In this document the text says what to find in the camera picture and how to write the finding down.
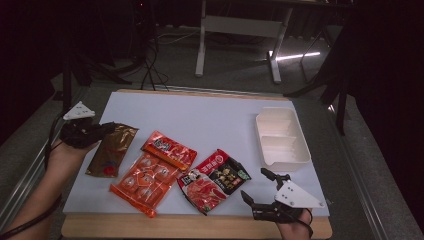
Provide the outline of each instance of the brown snack bag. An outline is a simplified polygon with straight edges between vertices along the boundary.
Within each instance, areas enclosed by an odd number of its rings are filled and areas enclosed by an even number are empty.
[[[138,129],[117,123],[115,131],[100,143],[85,174],[94,177],[117,177],[119,166]]]

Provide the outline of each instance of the floor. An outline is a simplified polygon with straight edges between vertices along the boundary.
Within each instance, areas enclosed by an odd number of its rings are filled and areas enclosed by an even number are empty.
[[[159,29],[158,51],[149,50],[147,58],[147,63],[153,63],[154,66],[151,72],[152,82],[156,88],[163,90],[197,88],[248,94],[284,95],[305,85],[299,68],[299,58],[280,61],[283,82],[275,84],[272,81],[266,63],[266,52],[273,46],[271,39],[219,34],[207,35],[204,75],[201,78],[195,77],[198,33],[196,28]],[[283,43],[279,57],[303,53],[308,44],[309,42],[302,39],[288,38]],[[324,41],[318,41],[311,51],[320,52],[320,55],[304,60],[308,78],[319,69],[328,48]],[[117,66],[123,66],[128,64],[128,60],[117,59],[116,63]],[[93,83],[89,88],[79,87],[74,82],[74,97],[86,101],[87,105],[96,111],[96,120],[99,120],[110,92],[121,88],[140,89],[146,73],[146,68],[142,66],[122,74],[121,77],[131,81],[132,84],[120,85],[93,72]],[[61,75],[52,79],[52,83],[60,90]],[[152,89],[149,78],[146,78],[143,87]],[[322,88],[316,89],[301,98],[318,101],[322,91]],[[2,162],[7,162],[0,169],[0,195],[3,196],[1,205],[8,203],[9,198],[6,196],[11,196],[22,175],[33,159],[39,155],[47,139],[50,119],[53,119],[60,109],[61,102],[47,101],[1,146],[0,158]],[[339,189],[338,183],[334,181],[331,185],[334,191],[327,195],[327,200],[334,232],[332,239],[424,239],[396,188],[378,146],[356,109],[354,99],[350,97],[344,123],[346,136],[342,138],[342,141],[350,149],[349,155],[354,161],[335,164],[339,165],[343,173],[346,171],[346,175],[359,175],[360,180],[349,182],[352,184],[351,189]],[[346,170],[352,167],[355,171]],[[323,176],[323,179],[331,182],[331,174],[336,173],[329,172],[328,176]],[[358,193],[356,191],[358,187],[363,187],[367,191]],[[364,209],[378,218],[364,214],[367,212]],[[3,211],[0,220],[3,221],[6,215]],[[58,211],[55,219],[50,239],[60,237],[64,215]]]

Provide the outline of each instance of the gray floor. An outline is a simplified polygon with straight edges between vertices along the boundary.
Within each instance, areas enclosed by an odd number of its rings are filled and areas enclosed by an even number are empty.
[[[166,84],[172,89],[189,87],[281,95],[304,85],[298,58],[280,61],[283,83],[276,85],[272,82],[269,67],[265,61],[265,53],[273,45],[269,39],[238,36],[235,37],[236,44],[228,44],[228,38],[224,36],[208,35],[204,76],[198,78],[194,76],[198,50],[198,35],[195,33],[197,29],[166,28],[160,29],[159,32],[160,34],[177,34],[181,37],[190,33],[194,34],[182,39],[177,36],[161,35],[159,52],[154,62],[158,74],[153,74],[155,86],[158,88],[164,89]],[[308,44],[302,39],[287,39],[279,55],[300,54]],[[308,69],[309,77],[318,70],[327,50],[324,41],[318,41],[315,48],[311,50],[320,51],[321,54],[305,59],[305,68]],[[154,59],[154,54],[150,52],[150,62]],[[124,79],[133,82],[130,86],[118,85],[94,74],[95,79],[91,87],[80,88],[74,84],[74,94],[76,98],[96,111],[98,120],[110,93],[120,88],[139,89],[145,73],[146,69],[143,68],[133,73],[123,74]],[[60,75],[52,79],[59,89],[60,81]],[[146,81],[145,88],[151,89],[149,80]],[[299,118],[313,121],[322,114],[318,103],[322,90],[317,89],[294,100],[296,104],[302,104],[303,99],[314,100],[317,103],[316,108],[308,108],[307,111],[298,113]],[[47,101],[1,146],[0,194],[2,197],[0,204],[2,206],[6,204],[8,196],[13,193],[30,163],[39,154],[47,140],[52,120],[60,110],[60,102]],[[378,146],[358,112],[354,99],[348,99],[345,118],[346,136],[341,141],[334,142],[320,129],[312,129],[308,125],[303,128],[307,138],[313,138],[314,142],[321,143],[330,149],[332,144],[346,146],[350,150],[348,155],[353,159],[353,162],[321,161],[322,164],[316,166],[329,203],[330,221],[334,231],[331,239],[424,239],[385,165]],[[320,145],[309,145],[311,153],[314,159],[325,160],[327,156],[319,155],[322,151],[317,149],[318,146]],[[331,154],[345,153],[334,149]],[[361,177],[360,180],[353,180],[351,174],[358,174]],[[366,188],[367,191],[358,192],[358,186]],[[361,199],[370,199],[371,204]],[[371,212],[375,211],[378,219],[364,213],[367,212],[364,209],[370,210],[370,206],[372,206]],[[64,216],[58,211],[55,219],[50,239],[57,239],[60,236]],[[381,225],[382,228],[373,232],[375,229],[372,226],[375,225]]]

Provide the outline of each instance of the white plastic tray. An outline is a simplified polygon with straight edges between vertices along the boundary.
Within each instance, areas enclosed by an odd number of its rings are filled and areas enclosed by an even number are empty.
[[[293,109],[264,107],[256,117],[256,127],[263,167],[276,172],[293,172],[311,161]]]

